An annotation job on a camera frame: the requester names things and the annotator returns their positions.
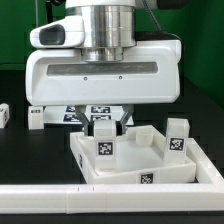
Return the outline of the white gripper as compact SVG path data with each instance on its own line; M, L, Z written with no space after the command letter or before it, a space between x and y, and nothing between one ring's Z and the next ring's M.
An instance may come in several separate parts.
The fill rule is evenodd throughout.
M87 63L78 49L33 52L26 67L26 97L33 106L75 106L84 134L93 135L94 124L85 105L122 105L116 122L118 135L134 112L131 104L170 103L180 94L178 40L139 41L126 48L120 62Z

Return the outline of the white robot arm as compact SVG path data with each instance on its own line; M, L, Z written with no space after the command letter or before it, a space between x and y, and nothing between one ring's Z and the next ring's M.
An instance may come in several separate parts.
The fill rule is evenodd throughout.
M124 125L135 104L170 103L180 94L178 40L138 40L139 0L66 0L66 16L31 31L26 64L28 127L44 127L46 106L73 106L91 133L88 105L121 105Z

